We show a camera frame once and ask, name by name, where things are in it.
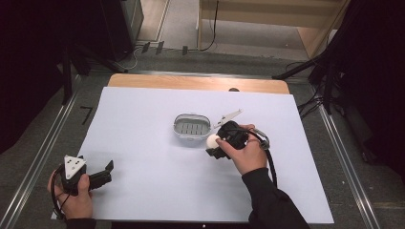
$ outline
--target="black sleeve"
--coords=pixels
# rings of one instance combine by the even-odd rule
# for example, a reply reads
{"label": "black sleeve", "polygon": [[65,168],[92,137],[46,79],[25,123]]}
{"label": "black sleeve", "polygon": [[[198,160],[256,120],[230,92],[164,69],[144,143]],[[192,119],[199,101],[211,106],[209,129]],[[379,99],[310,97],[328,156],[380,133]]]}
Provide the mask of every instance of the black sleeve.
{"label": "black sleeve", "polygon": [[95,229],[95,219],[68,219],[66,220],[67,229]]}
{"label": "black sleeve", "polygon": [[268,168],[244,174],[242,180],[252,198],[251,228],[309,228],[289,196],[274,186]]}

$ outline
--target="white paper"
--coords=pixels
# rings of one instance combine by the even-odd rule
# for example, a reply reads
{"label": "white paper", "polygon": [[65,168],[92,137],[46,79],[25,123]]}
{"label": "white paper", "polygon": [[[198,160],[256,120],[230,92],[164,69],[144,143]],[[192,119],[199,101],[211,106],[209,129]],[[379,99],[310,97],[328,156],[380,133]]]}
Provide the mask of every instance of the white paper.
{"label": "white paper", "polygon": [[232,160],[173,131],[178,115],[204,115],[212,124],[238,109],[234,121],[267,134],[279,188],[305,220],[333,223],[292,95],[113,87],[104,88],[79,152],[89,174],[115,164],[113,181],[93,191],[94,217],[246,222],[250,195]]}

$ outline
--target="tripod leg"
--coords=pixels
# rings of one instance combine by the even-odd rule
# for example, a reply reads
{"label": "tripod leg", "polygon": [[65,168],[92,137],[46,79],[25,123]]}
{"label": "tripod leg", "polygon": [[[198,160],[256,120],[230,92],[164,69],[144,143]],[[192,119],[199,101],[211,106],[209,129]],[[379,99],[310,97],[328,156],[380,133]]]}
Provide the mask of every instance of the tripod leg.
{"label": "tripod leg", "polygon": [[98,63],[100,63],[101,65],[103,65],[104,67],[108,68],[109,70],[113,71],[114,73],[122,73],[122,71],[120,71],[116,66],[114,66],[113,64],[111,64],[110,62],[108,62],[107,60],[101,58],[100,56],[98,56],[97,54],[95,54],[94,52],[90,51],[89,49],[87,49],[84,46],[81,45],[77,45],[75,44],[75,47],[82,52],[83,54],[86,54],[90,57],[92,57],[95,61],[97,61]]}
{"label": "tripod leg", "polygon": [[325,90],[324,90],[324,108],[325,110],[327,110],[327,113],[330,115],[331,111],[330,111],[330,100],[331,100],[331,90],[333,87],[333,79],[336,77],[336,75],[338,74],[334,63],[330,62],[329,67],[328,67],[328,74],[326,76],[327,82],[325,85]]}
{"label": "tripod leg", "polygon": [[290,71],[288,71],[286,73],[282,73],[282,74],[279,74],[279,75],[274,75],[271,78],[272,79],[287,79],[287,78],[299,73],[300,71],[303,71],[303,70],[311,67],[312,65],[316,64],[318,61],[320,61],[323,58],[323,56],[324,55],[321,53],[321,54],[315,56],[313,59],[305,62],[304,64],[299,65],[299,66],[291,69]]}
{"label": "tripod leg", "polygon": [[69,98],[72,96],[71,58],[69,56],[68,46],[65,46],[63,50],[63,92],[62,105],[66,105]]}

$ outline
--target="black device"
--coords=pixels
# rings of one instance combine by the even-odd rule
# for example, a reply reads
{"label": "black device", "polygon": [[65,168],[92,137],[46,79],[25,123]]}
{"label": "black device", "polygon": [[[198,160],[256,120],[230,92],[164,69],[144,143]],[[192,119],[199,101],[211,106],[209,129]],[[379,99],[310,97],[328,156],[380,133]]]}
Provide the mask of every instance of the black device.
{"label": "black device", "polygon": [[[253,131],[244,129],[239,126],[235,121],[229,120],[224,125],[221,126],[220,130],[217,132],[217,136],[221,139],[227,141],[233,148],[237,150],[242,150],[246,146],[248,140],[248,135],[254,135],[260,142],[260,147],[265,151],[266,157],[268,160],[268,165],[270,167],[270,172],[272,176],[272,181],[274,186],[277,187],[277,175],[274,168],[273,158],[270,153],[270,143],[268,137],[261,131],[254,129]],[[230,159],[230,156],[227,155],[220,147],[214,149],[206,149],[206,152],[217,159],[222,157],[227,157]]]}
{"label": "black device", "polygon": [[[226,140],[231,146],[233,146],[233,148],[237,150],[243,149],[248,139],[245,129],[241,128],[238,123],[232,120],[226,122],[217,132],[217,135],[221,139]],[[227,155],[220,147],[215,149],[207,149],[206,152],[210,156],[214,156],[217,159],[225,156],[230,159],[229,155]]]}
{"label": "black device", "polygon": [[[77,184],[80,181],[80,177],[83,174],[86,174],[86,169],[87,169],[86,165],[83,165],[80,168],[80,170],[78,170],[71,178],[67,179],[65,164],[61,164],[59,166],[59,168],[57,168],[57,170],[54,172],[53,178],[52,178],[52,184],[51,184],[51,196],[52,196],[52,200],[53,200],[54,212],[56,213],[57,219],[59,219],[59,220],[64,220],[65,215],[61,211],[63,203],[61,204],[60,207],[58,206],[56,196],[54,193],[54,186],[55,186],[55,181],[56,181],[57,175],[61,176],[63,192],[68,194],[68,196],[64,200],[64,202],[65,202],[69,198],[69,196],[77,196],[77,194],[78,194]],[[90,175],[89,176],[89,180],[90,180],[89,191],[97,189],[97,188],[103,186],[104,184],[111,182],[112,181],[111,171],[113,171],[113,169],[114,169],[114,162],[111,160],[108,163],[108,165],[105,167],[104,171]]]}

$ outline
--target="metal frame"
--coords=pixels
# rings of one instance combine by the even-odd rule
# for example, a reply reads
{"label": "metal frame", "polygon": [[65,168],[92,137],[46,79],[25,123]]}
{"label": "metal frame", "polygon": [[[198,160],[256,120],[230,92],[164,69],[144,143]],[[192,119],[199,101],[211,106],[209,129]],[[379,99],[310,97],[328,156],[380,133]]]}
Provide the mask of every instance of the metal frame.
{"label": "metal frame", "polygon": [[62,130],[63,125],[65,124],[65,121],[69,116],[69,113],[71,112],[72,107],[75,104],[75,99],[77,97],[77,92],[79,91],[80,84],[81,84],[81,77],[77,75],[75,78],[75,85],[77,86],[77,89],[74,91],[73,95],[68,100],[66,105],[60,108],[59,113],[57,114],[57,117],[54,120],[53,125],[51,126],[51,129],[48,131],[44,141],[42,142],[41,147],[38,150],[38,153],[35,156],[35,159],[33,160],[30,166],[30,169],[24,176],[24,179],[21,182],[18,189],[15,191],[15,194],[11,200],[9,208],[7,209],[6,214],[3,216],[3,219],[0,222],[1,229],[13,228],[15,223],[17,222],[18,217],[21,214],[21,211],[23,210],[25,204],[27,203],[27,200],[33,189],[33,186],[38,180],[39,175],[41,174],[41,171],[45,165],[45,162],[47,161],[52,151],[53,145],[56,142],[57,137],[59,136],[59,133]]}
{"label": "metal frame", "polygon": [[[260,75],[243,75],[243,74],[221,74],[221,73],[176,73],[176,72],[154,72],[154,71],[138,71],[136,73],[142,74],[166,74],[166,75],[183,75],[183,76],[205,76],[205,77],[233,77],[233,78],[252,78],[252,79],[263,79],[265,76]],[[38,177],[47,161],[53,145],[57,140],[57,137],[63,128],[63,125],[69,116],[72,107],[75,104],[77,93],[80,89],[82,83],[81,76],[77,75],[75,78],[76,90],[73,93],[71,99],[67,102],[65,106],[60,109],[51,129],[48,131],[41,148],[39,149],[29,171],[26,173],[23,181],[15,192],[11,204],[3,216],[0,222],[0,229],[3,228],[13,228],[15,223],[20,216],[20,213],[26,204],[34,184],[38,180]],[[325,127],[328,130],[330,139],[332,141],[333,147],[341,163],[342,169],[348,179],[348,183],[352,189],[352,194],[359,208],[360,214],[364,219],[365,225],[369,229],[381,228],[378,220],[376,218],[375,212],[373,210],[372,204],[367,197],[365,189],[363,188],[357,173],[352,166],[352,162],[346,151],[346,148],[340,138],[340,135],[336,129],[331,115],[327,114],[323,106],[320,107],[320,114],[324,120]]]}
{"label": "metal frame", "polygon": [[332,116],[327,113],[326,109],[323,106],[319,107],[319,112],[322,116],[322,119],[324,120],[325,127],[327,128],[330,135],[330,140],[336,151],[337,157],[339,158],[346,179],[348,180],[348,183],[352,189],[354,200],[357,203],[357,207],[360,211],[361,217],[363,218],[366,227],[369,229],[381,228],[373,210],[372,204],[360,182],[360,178],[355,172],[348,152],[346,151],[343,141],[336,129]]}

